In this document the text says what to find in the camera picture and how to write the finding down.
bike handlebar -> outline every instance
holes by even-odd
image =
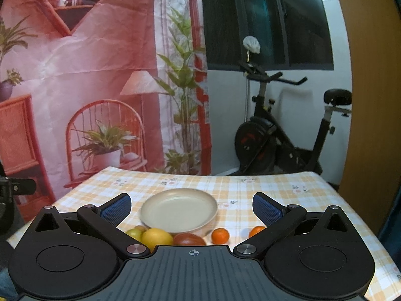
[[[271,81],[279,81],[281,83],[286,83],[286,84],[298,86],[298,85],[301,85],[305,81],[308,80],[307,77],[302,78],[300,81],[282,79],[282,78],[280,78],[283,75],[283,73],[281,71],[269,76],[257,64],[248,64],[248,63],[243,62],[243,61],[239,61],[239,66],[240,66],[240,68],[242,70],[247,72],[247,79],[259,81],[259,82],[262,82],[262,83],[269,83]]]

beige plate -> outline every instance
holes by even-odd
[[[140,210],[142,222],[172,234],[193,232],[201,236],[217,214],[217,202],[208,193],[196,189],[171,189],[151,196]]]

white wall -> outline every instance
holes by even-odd
[[[266,99],[273,98],[276,104],[273,114],[294,145],[312,149],[324,114],[323,94],[330,88],[352,91],[351,59],[348,36],[339,0],[324,1],[328,26],[332,41],[334,71],[288,70],[282,71],[284,78],[299,80],[304,76],[308,81],[296,87],[281,83],[271,83],[266,90]],[[251,82],[250,97],[257,95],[259,84]],[[322,177],[339,184],[344,169],[350,132],[350,118],[334,113],[332,125],[334,135],[328,135],[320,164]]]
[[[266,91],[266,99],[276,100],[273,114],[292,142],[309,149],[313,147],[324,114],[324,92],[330,88],[352,90],[350,52],[340,3],[338,0],[327,0],[324,1],[324,8],[332,41],[334,71],[283,71],[285,78],[299,80],[307,76],[309,80],[299,87],[272,83]],[[246,80],[242,73],[212,70],[208,72],[208,83],[213,146],[212,174],[217,174],[238,166],[234,136],[244,120]],[[249,98],[256,95],[258,89],[259,84],[252,82]],[[334,114],[332,125],[336,127],[336,132],[327,136],[320,163],[323,167],[322,177],[339,184],[348,147],[350,118]]]

chair backrest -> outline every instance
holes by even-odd
[[[99,131],[97,121],[107,127],[121,126],[131,132],[131,135],[138,137],[124,147],[123,153],[134,152],[144,159],[144,128],[139,114],[124,102],[102,99],[82,107],[67,125],[65,140],[71,180],[93,167],[93,157],[86,157],[86,152],[73,152],[73,150],[87,144],[83,131]]]

checkered tablecloth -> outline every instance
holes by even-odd
[[[231,249],[247,239],[251,228],[262,225],[252,212],[252,197],[257,191],[264,192],[283,205],[294,203],[308,211],[324,211],[328,205],[339,205],[362,236],[376,264],[376,272],[366,298],[374,301],[392,301],[401,295],[401,273],[387,251],[346,201],[315,173],[200,177],[107,168],[73,189],[57,201],[55,206],[60,212],[73,212],[85,204],[99,206],[120,193],[128,193],[132,200],[132,211],[118,226],[126,231],[140,224],[139,210],[147,198],[172,188],[199,189],[216,198],[219,205],[217,227],[229,231]],[[17,245],[28,225],[9,239],[13,247]],[[211,244],[210,236],[205,240]]]

